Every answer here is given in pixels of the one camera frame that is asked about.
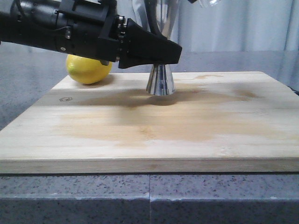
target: cutting board edge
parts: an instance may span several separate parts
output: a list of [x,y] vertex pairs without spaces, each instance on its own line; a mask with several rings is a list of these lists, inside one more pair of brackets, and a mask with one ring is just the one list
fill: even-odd
[[128,159],[0,161],[0,174],[87,174],[154,172],[299,172],[299,157],[271,159]]

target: silver cone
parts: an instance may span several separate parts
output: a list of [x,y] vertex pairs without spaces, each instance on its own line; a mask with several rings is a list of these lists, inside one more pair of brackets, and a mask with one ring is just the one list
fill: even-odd
[[[179,2],[179,0],[144,0],[146,15],[152,33],[163,35],[170,39]],[[156,96],[171,95],[175,92],[169,65],[153,65],[146,92]]]
[[156,96],[171,95],[175,92],[173,77],[168,64],[153,65],[146,92]]

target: lemon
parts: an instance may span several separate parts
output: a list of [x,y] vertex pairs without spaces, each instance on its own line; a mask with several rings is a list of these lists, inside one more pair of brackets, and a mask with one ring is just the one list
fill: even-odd
[[93,84],[104,79],[110,72],[112,62],[102,65],[98,60],[68,55],[66,69],[72,79],[83,84]]

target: gray granite countertop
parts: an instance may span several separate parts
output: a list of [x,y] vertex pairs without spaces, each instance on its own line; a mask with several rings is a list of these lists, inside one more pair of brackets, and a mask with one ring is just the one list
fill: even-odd
[[[0,48],[0,129],[64,78],[65,58]],[[172,70],[263,71],[299,90],[297,51],[185,52]],[[3,175],[0,223],[296,224],[299,174]]]

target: wooden cutting board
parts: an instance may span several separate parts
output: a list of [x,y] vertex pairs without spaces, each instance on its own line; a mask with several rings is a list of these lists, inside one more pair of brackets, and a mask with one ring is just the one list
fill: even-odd
[[66,77],[0,132],[0,173],[299,171],[299,97],[262,72]]

